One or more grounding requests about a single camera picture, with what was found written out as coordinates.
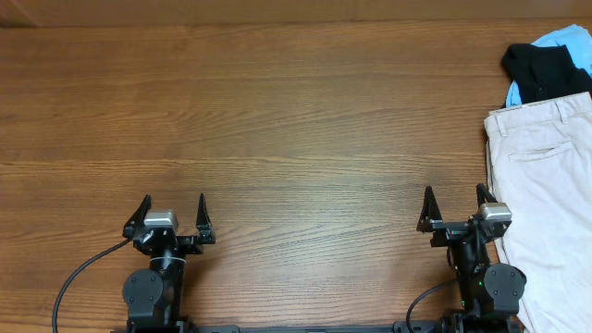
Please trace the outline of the beige shorts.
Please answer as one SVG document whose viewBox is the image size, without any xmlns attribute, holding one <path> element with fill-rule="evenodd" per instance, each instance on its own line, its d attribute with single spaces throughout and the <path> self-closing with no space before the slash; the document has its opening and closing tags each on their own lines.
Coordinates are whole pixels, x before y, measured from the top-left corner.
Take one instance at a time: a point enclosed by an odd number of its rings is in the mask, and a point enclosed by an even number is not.
<svg viewBox="0 0 592 333">
<path fill-rule="evenodd" d="M 591 95 L 492 111 L 487 182 L 512 211 L 499 259 L 526 277 L 529 332 L 591 329 Z"/>
</svg>

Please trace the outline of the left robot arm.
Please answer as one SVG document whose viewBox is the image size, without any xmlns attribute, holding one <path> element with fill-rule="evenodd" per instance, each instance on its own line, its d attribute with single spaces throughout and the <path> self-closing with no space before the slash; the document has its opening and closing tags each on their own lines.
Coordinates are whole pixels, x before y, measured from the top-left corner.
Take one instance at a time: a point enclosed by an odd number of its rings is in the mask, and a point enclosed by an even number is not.
<svg viewBox="0 0 592 333">
<path fill-rule="evenodd" d="M 199 198 L 195 235 L 179 235 L 172 210 L 154 210 L 147 195 L 123 228 L 134 249 L 150 257 L 149 266 L 129 275 L 122 288 L 128 306 L 128 332 L 195 332 L 195 324 L 181 314 L 186 257 L 204 252 L 216 234 Z"/>
</svg>

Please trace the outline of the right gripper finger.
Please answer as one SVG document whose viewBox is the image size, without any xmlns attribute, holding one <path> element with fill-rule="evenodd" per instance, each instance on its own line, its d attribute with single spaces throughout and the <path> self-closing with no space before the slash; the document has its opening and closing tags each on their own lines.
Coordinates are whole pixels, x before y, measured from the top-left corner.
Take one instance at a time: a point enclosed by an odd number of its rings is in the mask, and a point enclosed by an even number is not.
<svg viewBox="0 0 592 333">
<path fill-rule="evenodd" d="M 482 204 L 492 204 L 498 201 L 484 183 L 478 183 L 475 186 L 475 192 L 478 207 Z"/>
<path fill-rule="evenodd" d="M 431 186 L 425 187 L 422 211 L 416 226 L 420 232 L 433 232 L 443 222 L 435 193 Z"/>
</svg>

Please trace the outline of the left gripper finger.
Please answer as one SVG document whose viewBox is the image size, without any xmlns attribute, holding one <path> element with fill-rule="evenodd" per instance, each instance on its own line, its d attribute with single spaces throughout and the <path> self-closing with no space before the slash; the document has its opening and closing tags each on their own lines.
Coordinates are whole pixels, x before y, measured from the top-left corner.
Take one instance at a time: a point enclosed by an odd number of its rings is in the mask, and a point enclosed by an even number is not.
<svg viewBox="0 0 592 333">
<path fill-rule="evenodd" d="M 122 230 L 122 236 L 124 238 L 132 239 L 136 230 L 144 226 L 144 219 L 151 208 L 152 197 L 150 194 L 146 194 L 139 207 L 125 223 Z"/>
<path fill-rule="evenodd" d="M 200 194 L 195 226 L 199 231 L 211 231 L 212 223 L 207 213 L 204 194 Z"/>
</svg>

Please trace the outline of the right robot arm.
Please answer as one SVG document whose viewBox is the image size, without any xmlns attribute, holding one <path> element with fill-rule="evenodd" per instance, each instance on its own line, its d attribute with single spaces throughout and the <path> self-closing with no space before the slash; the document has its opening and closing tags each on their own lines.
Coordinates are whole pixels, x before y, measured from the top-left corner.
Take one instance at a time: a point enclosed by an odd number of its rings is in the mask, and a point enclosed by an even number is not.
<svg viewBox="0 0 592 333">
<path fill-rule="evenodd" d="M 447 311 L 429 332 L 517 332 L 512 317 L 519 312 L 527 278 L 519 268 L 493 264 L 487 245 L 506 233 L 512 212 L 479 183 L 475 186 L 477 211 L 464 222 L 446 222 L 440 213 L 433 189 L 425 188 L 424 202 L 416 230 L 432 235 L 430 245 L 447 249 L 447 261 L 455 279 L 423 292 L 410 305 L 405 325 L 411 331 L 414 307 L 426 296 L 456 284 L 462 308 Z"/>
</svg>

